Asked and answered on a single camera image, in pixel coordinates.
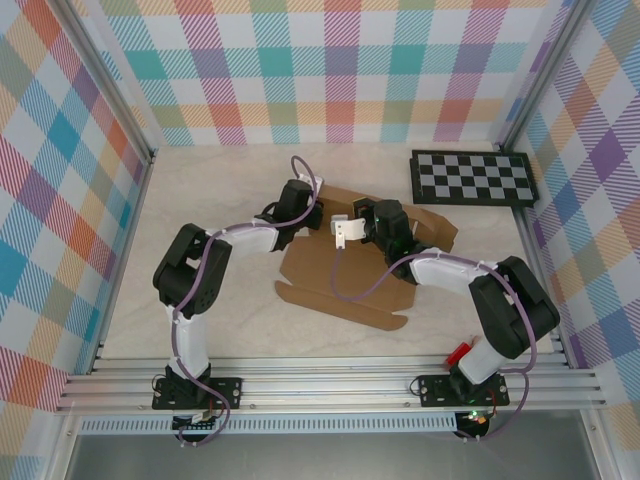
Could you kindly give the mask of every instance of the red part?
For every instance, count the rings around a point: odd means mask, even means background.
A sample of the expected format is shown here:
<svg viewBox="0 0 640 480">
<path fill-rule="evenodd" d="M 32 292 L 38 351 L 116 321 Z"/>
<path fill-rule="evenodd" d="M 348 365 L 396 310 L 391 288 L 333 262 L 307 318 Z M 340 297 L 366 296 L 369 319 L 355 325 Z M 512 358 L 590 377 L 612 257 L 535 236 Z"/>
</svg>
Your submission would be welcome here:
<svg viewBox="0 0 640 480">
<path fill-rule="evenodd" d="M 447 357 L 447 365 L 453 367 L 456 363 L 460 361 L 462 357 L 464 357 L 467 353 L 471 351 L 471 345 L 468 343 L 462 342 L 458 348 L 456 348 L 451 355 Z"/>
</svg>

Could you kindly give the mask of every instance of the flattened cardboard box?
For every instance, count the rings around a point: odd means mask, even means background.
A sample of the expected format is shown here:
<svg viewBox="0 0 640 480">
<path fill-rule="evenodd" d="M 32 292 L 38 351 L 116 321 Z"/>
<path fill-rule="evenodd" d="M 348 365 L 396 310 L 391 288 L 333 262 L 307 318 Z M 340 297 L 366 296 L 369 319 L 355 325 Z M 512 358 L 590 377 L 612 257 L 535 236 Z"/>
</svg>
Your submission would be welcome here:
<svg viewBox="0 0 640 480">
<path fill-rule="evenodd" d="M 382 330 L 397 330 L 407 323 L 406 315 L 394 312 L 413 306 L 416 287 L 389 275 L 380 287 L 358 302 L 344 302 L 333 295 L 329 279 L 336 256 L 331 235 L 331 216 L 348 214 L 353 218 L 353 202 L 359 198 L 379 198 L 342 188 L 323 185 L 318 199 L 324 204 L 319 230 L 308 237 L 296 237 L 287 248 L 280 273 L 291 283 L 276 281 L 276 292 L 285 302 L 335 315 Z M 413 205 L 403 205 L 415 237 L 446 252 L 458 233 L 446 218 Z M 336 276 L 336 287 L 346 296 L 367 290 L 387 270 L 384 254 L 372 243 L 347 242 Z"/>
</svg>

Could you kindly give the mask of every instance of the beige surface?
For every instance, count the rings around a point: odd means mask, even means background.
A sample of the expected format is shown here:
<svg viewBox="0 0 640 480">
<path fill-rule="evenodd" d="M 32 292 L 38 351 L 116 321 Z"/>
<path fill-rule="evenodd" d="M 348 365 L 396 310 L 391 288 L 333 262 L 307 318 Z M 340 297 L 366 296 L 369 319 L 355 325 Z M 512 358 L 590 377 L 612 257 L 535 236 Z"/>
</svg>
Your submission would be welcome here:
<svg viewBox="0 0 640 480">
<path fill-rule="evenodd" d="M 464 147 L 483 150 L 488 145 Z M 183 224 L 219 228 L 249 220 L 278 199 L 291 178 L 292 154 L 304 157 L 332 185 L 411 203 L 410 151 L 407 145 L 379 144 L 163 147 L 103 357 L 170 355 L 169 323 L 151 278 Z M 510 209 L 427 208 L 460 229 L 453 253 L 485 260 L 524 258 Z M 273 287 L 274 280 L 284 280 L 278 272 L 282 255 L 259 254 L 229 265 L 218 301 L 207 313 L 211 356 L 442 354 L 481 333 L 471 299 L 436 288 L 418 289 L 408 324 L 394 332 L 287 304 Z M 551 351 L 548 340 L 539 343 L 541 351 Z"/>
</svg>

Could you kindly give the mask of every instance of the plaid fabric backdrop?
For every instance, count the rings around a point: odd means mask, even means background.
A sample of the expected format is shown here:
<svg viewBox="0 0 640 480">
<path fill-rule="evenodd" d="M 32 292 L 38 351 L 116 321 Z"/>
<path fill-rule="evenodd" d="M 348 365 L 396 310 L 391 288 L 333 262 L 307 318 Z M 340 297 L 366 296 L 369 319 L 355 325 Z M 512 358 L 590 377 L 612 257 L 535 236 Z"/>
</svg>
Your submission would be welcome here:
<svg viewBox="0 0 640 480">
<path fill-rule="evenodd" d="M 562 0 L 562 6 L 560 7 L 560 10 L 556 15 L 556 18 L 553 20 L 553 24 L 551 25 L 551 28 L 547 31 L 547 36 L 545 37 L 544 42 L 542 43 L 542 46 L 540 47 L 540 50 L 538 51 L 538 54 L 536 55 L 535 60 L 531 64 L 531 68 L 529 68 L 529 72 L 527 72 L 527 76 L 525 77 L 525 80 L 522 83 L 522 86 L 520 87 L 520 91 L 518 92 L 517 98 L 515 99 L 515 101 L 513 102 L 513 105 L 511 106 L 511 110 L 509 110 L 509 115 L 507 115 L 506 121 L 504 122 L 504 124 L 502 125 L 502 128 L 500 129 L 500 134 L 498 135 L 497 143 L 499 144 L 504 143 L 509 133 L 509 129 L 513 125 L 514 120 L 516 119 L 518 113 L 520 112 L 522 103 L 527 98 L 527 95 L 529 95 L 529 92 L 531 91 L 531 87 L 533 86 L 533 82 L 538 77 L 538 73 L 540 73 L 540 69 L 545 64 L 547 60 L 547 56 L 551 51 L 551 46 L 553 45 L 553 42 L 555 41 L 555 39 L 558 37 L 558 34 L 560 33 L 562 26 L 564 25 L 564 22 L 567 19 L 567 15 L 569 14 L 571 7 L 573 6 L 574 3 L 575 3 L 575 0 Z"/>
<path fill-rule="evenodd" d="M 170 145 L 497 140 L 540 64 L 530 42 L 547 36 L 544 57 L 570 3 L 100 1 L 131 74 L 123 91 Z"/>
<path fill-rule="evenodd" d="M 639 26 L 640 0 L 601 0 L 517 147 L 533 160 L 541 199 L 531 219 L 572 350 L 598 372 L 637 467 Z"/>
<path fill-rule="evenodd" d="M 34 478 L 143 162 L 45 0 L 0 0 L 0 478 Z"/>
</svg>

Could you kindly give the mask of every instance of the cable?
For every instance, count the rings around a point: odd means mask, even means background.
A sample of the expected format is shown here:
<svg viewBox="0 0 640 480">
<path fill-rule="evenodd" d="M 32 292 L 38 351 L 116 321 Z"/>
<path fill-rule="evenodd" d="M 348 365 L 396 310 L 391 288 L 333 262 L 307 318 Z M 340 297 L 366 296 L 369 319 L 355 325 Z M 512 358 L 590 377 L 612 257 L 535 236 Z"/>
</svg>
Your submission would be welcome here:
<svg viewBox="0 0 640 480">
<path fill-rule="evenodd" d="M 493 390 L 489 389 L 489 394 L 491 395 L 491 401 L 493 402 L 493 416 L 495 417 L 498 413 L 498 401 L 496 400 L 496 394 L 493 393 Z"/>
<path fill-rule="evenodd" d="M 180 430 L 178 430 L 178 438 L 182 442 L 182 446 L 183 447 L 185 445 L 189 445 L 189 446 L 192 446 L 192 447 L 198 447 L 198 446 L 201 446 L 201 445 L 206 445 L 207 443 L 211 442 L 214 438 L 216 438 L 218 435 L 220 435 L 220 432 L 222 432 L 222 430 L 224 430 L 227 427 L 227 423 L 229 423 L 229 417 L 231 416 L 231 405 L 229 405 L 228 400 L 222 394 L 220 394 L 216 390 L 212 389 L 208 385 L 205 385 L 200 380 L 198 380 L 196 377 L 191 375 L 191 373 L 185 367 L 184 363 L 182 363 L 182 359 L 180 358 L 180 354 L 178 352 L 178 317 L 179 317 L 180 312 L 182 311 L 182 309 L 191 301 L 191 299 L 193 298 L 195 293 L 198 291 L 198 287 L 200 287 L 200 282 L 202 282 L 202 277 L 204 275 L 204 267 L 203 266 L 207 264 L 207 258 L 209 257 L 209 252 L 211 251 L 211 246 L 213 245 L 213 242 L 216 240 L 216 238 L 218 238 L 224 232 L 231 232 L 231 231 L 234 231 L 234 230 L 240 230 L 240 229 L 245 229 L 245 228 L 265 228 L 265 227 L 282 228 L 282 227 L 289 227 L 291 225 L 295 225 L 296 223 L 301 222 L 302 220 L 304 220 L 311 213 L 311 211 L 313 210 L 313 207 L 315 206 L 316 200 L 318 199 L 318 184 L 316 182 L 316 177 L 314 176 L 313 171 L 311 170 L 311 167 L 309 167 L 309 165 L 307 164 L 307 162 L 304 161 L 304 159 L 302 159 L 298 155 L 293 155 L 291 157 L 291 169 L 293 170 L 293 173 L 296 176 L 296 178 L 299 176 L 298 175 L 298 171 L 297 171 L 296 166 L 295 166 L 295 162 L 296 161 L 300 162 L 302 164 L 302 166 L 305 168 L 305 170 L 307 171 L 307 173 L 309 174 L 309 177 L 311 178 L 312 188 L 313 188 L 313 198 L 312 198 L 311 202 L 309 203 L 309 206 L 307 207 L 307 209 L 304 211 L 304 213 L 302 215 L 300 215 L 298 218 L 295 218 L 293 220 L 289 220 L 287 222 L 272 223 L 272 224 L 238 223 L 236 225 L 231 225 L 229 227 L 224 228 L 223 230 L 219 230 L 219 231 L 215 232 L 213 235 L 211 235 L 209 237 L 209 239 L 207 240 L 206 245 L 204 246 L 204 251 L 202 252 L 202 258 L 200 259 L 200 265 L 198 266 L 198 269 L 196 270 L 196 278 L 193 281 L 193 285 L 191 285 L 191 289 L 185 295 L 185 297 L 182 299 L 182 301 L 173 310 L 173 322 L 171 323 L 171 350 L 173 352 L 173 356 L 176 358 L 176 364 L 178 365 L 178 368 L 180 368 L 180 371 L 182 371 L 184 376 L 187 377 L 189 380 L 191 380 L 191 382 L 193 382 L 195 385 L 197 385 L 199 388 L 201 388 L 205 392 L 209 393 L 210 395 L 213 395 L 218 400 L 220 400 L 222 402 L 223 409 L 225 411 L 225 417 L 224 417 L 224 420 L 222 422 L 222 425 L 220 425 L 217 430 L 215 430 L 214 432 L 210 433 L 209 435 L 207 435 L 205 438 L 203 438 L 199 442 L 187 442 L 183 438 L 182 431 L 186 427 L 183 427 Z"/>
<path fill-rule="evenodd" d="M 159 390 L 158 390 L 158 389 L 157 389 L 157 387 L 156 387 L 156 379 L 157 379 L 158 377 L 160 377 L 160 378 L 164 378 L 164 379 L 166 379 L 166 378 L 167 378 L 167 377 L 165 377 L 163 374 L 159 373 L 159 374 L 155 375 L 155 376 L 151 379 L 151 389 L 152 389 L 154 392 L 159 392 Z"/>
<path fill-rule="evenodd" d="M 501 425 L 497 430 L 494 430 L 493 432 L 485 435 L 484 439 L 488 440 L 490 438 L 501 435 L 506 429 L 506 427 L 508 427 L 518 417 L 518 415 L 520 415 L 520 412 L 522 411 L 522 408 L 524 407 L 524 404 L 527 401 L 527 397 L 529 396 L 529 376 L 527 375 L 527 373 L 533 369 L 538 359 L 538 346 L 536 344 L 536 337 L 535 337 L 535 334 L 533 333 L 533 327 L 531 326 L 531 321 L 529 320 L 529 316 L 527 315 L 527 312 L 524 309 L 524 305 L 522 305 L 522 302 L 518 298 L 518 294 L 513 290 L 511 285 L 509 285 L 509 283 L 504 279 L 502 275 L 500 275 L 498 272 L 488 267 L 487 265 L 484 265 L 483 263 L 479 263 L 474 260 L 469 260 L 468 258 L 464 258 L 464 257 L 458 257 L 457 255 L 451 255 L 450 253 L 424 252 L 424 253 L 415 253 L 413 255 L 407 255 L 406 257 L 401 258 L 400 260 L 395 262 L 393 265 L 391 265 L 387 269 L 387 271 L 384 272 L 382 276 L 367 291 L 365 291 L 364 293 L 361 293 L 360 295 L 355 295 L 353 297 L 346 297 L 344 295 L 341 295 L 336 289 L 336 277 L 338 273 L 338 265 L 340 264 L 340 258 L 342 257 L 343 250 L 344 249 L 339 248 L 336 253 L 336 257 L 333 262 L 333 267 L 331 269 L 330 283 L 331 283 L 331 290 L 333 291 L 333 294 L 336 297 L 338 297 L 340 300 L 343 300 L 345 302 L 357 302 L 362 300 L 366 296 L 371 295 L 382 284 L 382 282 L 384 282 L 384 280 L 391 273 L 393 273 L 393 271 L 399 265 L 403 264 L 404 262 L 416 260 L 419 258 L 432 258 L 436 260 L 439 258 L 442 258 L 444 260 L 451 260 L 453 262 L 461 263 L 463 265 L 471 265 L 475 268 L 480 268 L 481 270 L 486 271 L 491 276 L 493 276 L 498 281 L 498 283 L 500 283 L 500 285 L 502 285 L 502 288 L 513 299 L 513 304 L 515 305 L 516 310 L 518 310 L 520 317 L 522 317 L 525 330 L 527 331 L 527 338 L 529 340 L 529 348 L 531 349 L 531 356 L 529 359 L 529 363 L 522 368 L 505 368 L 503 370 L 500 370 L 501 373 L 520 373 L 524 377 L 524 391 L 522 393 L 522 398 L 520 399 L 520 403 L 518 404 L 518 407 L 515 409 L 513 414 L 509 417 L 509 419 L 503 425 Z"/>
<path fill-rule="evenodd" d="M 265 215 L 267 213 L 269 213 L 269 210 L 271 210 L 273 207 L 275 207 L 278 204 L 278 202 L 271 202 L 269 205 L 267 205 L 266 207 L 264 207 L 262 209 L 262 215 Z"/>
<path fill-rule="evenodd" d="M 411 392 L 411 395 L 413 395 L 414 397 L 419 397 L 420 394 L 416 393 L 413 391 L 413 384 L 416 383 L 418 381 L 418 377 L 414 378 L 411 383 L 409 384 L 409 391 Z"/>
</svg>

